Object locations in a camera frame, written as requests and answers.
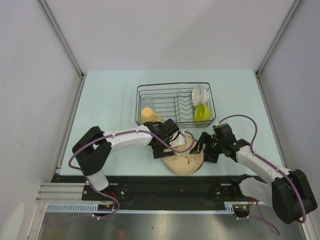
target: orange mug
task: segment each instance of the orange mug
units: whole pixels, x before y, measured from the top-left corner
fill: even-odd
[[[163,117],[154,112],[150,107],[145,107],[141,111],[141,124],[144,124],[146,122],[162,122],[163,120]]]

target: white bowl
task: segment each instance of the white bowl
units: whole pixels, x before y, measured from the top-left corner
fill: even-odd
[[[196,85],[192,91],[192,103],[196,107],[198,104],[205,104],[209,100],[209,93],[202,85]]]

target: wire dish rack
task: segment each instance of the wire dish rack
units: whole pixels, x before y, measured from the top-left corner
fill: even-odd
[[[196,85],[202,85],[209,93],[205,103],[211,111],[208,121],[196,121],[192,92]],[[153,110],[163,117],[172,119],[179,127],[208,127],[216,119],[216,109],[210,84],[208,82],[171,82],[139,85],[136,89],[135,122],[141,124],[141,99],[151,97]]]

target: light blue table surface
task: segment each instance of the light blue table surface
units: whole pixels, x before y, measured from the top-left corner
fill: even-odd
[[[137,126],[135,123],[137,86],[172,82],[208,82],[211,85],[216,121],[233,114],[252,117],[258,125],[254,148],[277,164],[282,164],[262,97],[251,69],[237,70],[139,70],[89,71],[62,162],[61,175],[82,175],[69,168],[72,147],[93,126],[113,132]],[[237,139],[251,141],[254,125],[246,118],[228,119]],[[212,126],[188,128],[198,139],[202,132],[213,134]],[[109,155],[103,170],[118,176],[175,176],[162,159],[154,159],[149,146],[127,148]],[[254,173],[230,158],[205,162],[192,176],[242,175]]]

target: metal floor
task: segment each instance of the metal floor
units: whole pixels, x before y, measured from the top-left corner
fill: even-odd
[[[46,213],[39,240],[304,240],[302,226],[287,225],[270,208],[263,207],[266,218],[281,233],[276,237],[264,222],[237,221],[232,215],[176,213],[119,213],[107,219],[81,217],[66,223],[58,221],[74,213]],[[258,216],[256,208],[252,216]]]

